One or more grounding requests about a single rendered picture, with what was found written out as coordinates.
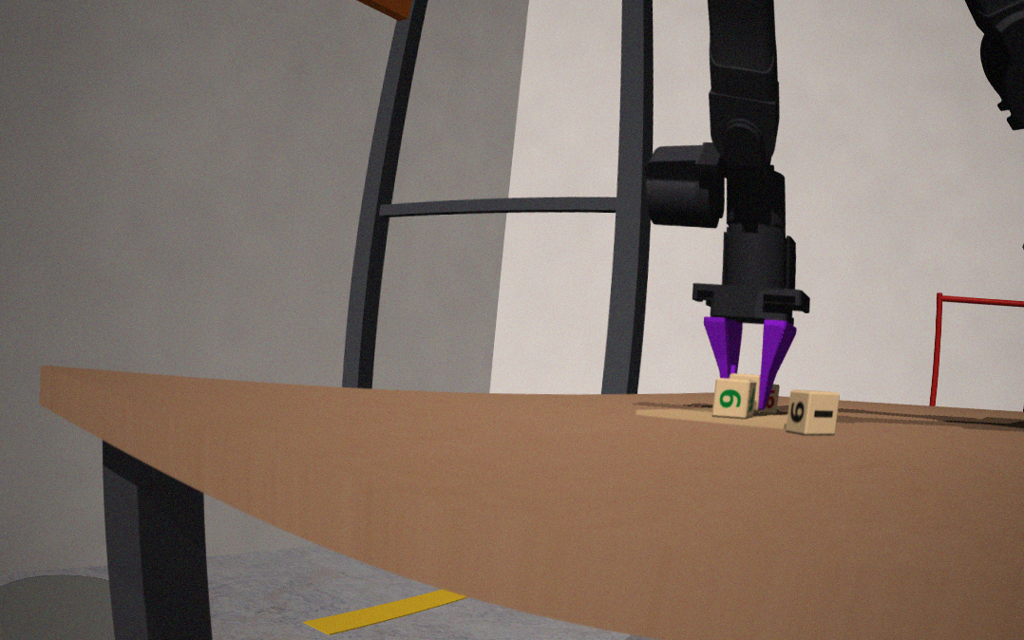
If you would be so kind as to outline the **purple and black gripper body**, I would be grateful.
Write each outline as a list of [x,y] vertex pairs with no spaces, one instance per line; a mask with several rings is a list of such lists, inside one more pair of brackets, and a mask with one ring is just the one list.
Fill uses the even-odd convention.
[[785,287],[785,266],[786,228],[758,224],[755,234],[746,233],[746,224],[732,223],[726,234],[725,285],[693,283],[692,300],[706,300],[711,317],[795,325],[792,311],[809,313],[810,298],[801,290],[779,289]]

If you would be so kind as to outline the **beige letter block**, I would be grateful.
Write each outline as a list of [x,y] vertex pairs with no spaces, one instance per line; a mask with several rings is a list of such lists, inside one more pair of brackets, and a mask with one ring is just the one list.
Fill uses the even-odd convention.
[[833,436],[839,398],[838,392],[792,389],[786,432],[804,436]]
[[732,379],[741,379],[741,380],[753,380],[753,381],[756,381],[756,392],[754,392],[754,410],[753,410],[753,412],[759,412],[760,376],[761,375],[738,374],[738,373],[732,373],[732,374],[730,374],[730,378],[732,378]]
[[769,412],[769,413],[777,412],[779,388],[780,385],[772,385],[772,390],[768,397],[768,403],[765,409],[759,410],[759,412]]
[[753,416],[756,381],[717,378],[712,416],[746,419]]

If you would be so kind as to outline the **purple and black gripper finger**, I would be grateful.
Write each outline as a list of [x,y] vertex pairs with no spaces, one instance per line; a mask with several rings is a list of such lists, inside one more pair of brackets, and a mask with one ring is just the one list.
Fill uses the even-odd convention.
[[[766,408],[776,374],[785,360],[790,345],[795,339],[797,328],[793,326],[795,325],[787,321],[764,321],[759,410]],[[785,339],[784,336],[786,336]],[[780,346],[782,347],[780,348]]]
[[737,373],[738,370],[743,324],[721,317],[703,317],[703,326],[720,378],[729,379],[730,374]]

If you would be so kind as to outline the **tan flat mat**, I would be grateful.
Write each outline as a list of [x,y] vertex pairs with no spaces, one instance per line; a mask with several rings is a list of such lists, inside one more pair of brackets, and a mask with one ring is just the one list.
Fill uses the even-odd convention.
[[746,425],[780,429],[786,429],[787,427],[787,414],[753,412],[753,416],[751,418],[733,419],[713,417],[711,411],[712,408],[642,409],[638,410],[636,415],[727,425]]

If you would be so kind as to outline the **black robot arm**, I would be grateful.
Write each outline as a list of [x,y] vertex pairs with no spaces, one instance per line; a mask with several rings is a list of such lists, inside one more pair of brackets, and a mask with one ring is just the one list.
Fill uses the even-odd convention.
[[[990,38],[980,60],[997,106],[1024,129],[1024,0],[964,2]],[[770,165],[780,119],[774,0],[708,0],[708,11],[712,142],[654,151],[645,167],[651,221],[717,228],[727,179],[728,225],[786,228],[785,176]]]

